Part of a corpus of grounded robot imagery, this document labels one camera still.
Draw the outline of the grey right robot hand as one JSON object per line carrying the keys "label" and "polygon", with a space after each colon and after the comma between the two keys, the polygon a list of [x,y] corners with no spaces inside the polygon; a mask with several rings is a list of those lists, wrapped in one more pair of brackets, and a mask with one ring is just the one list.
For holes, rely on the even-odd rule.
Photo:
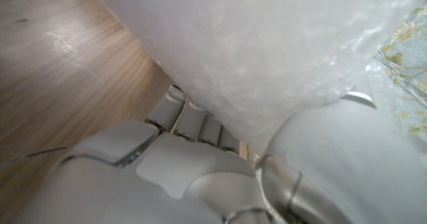
{"label": "grey right robot hand", "polygon": [[364,91],[288,119],[252,167],[171,86],[145,121],[84,139],[16,223],[425,223],[426,147]]}

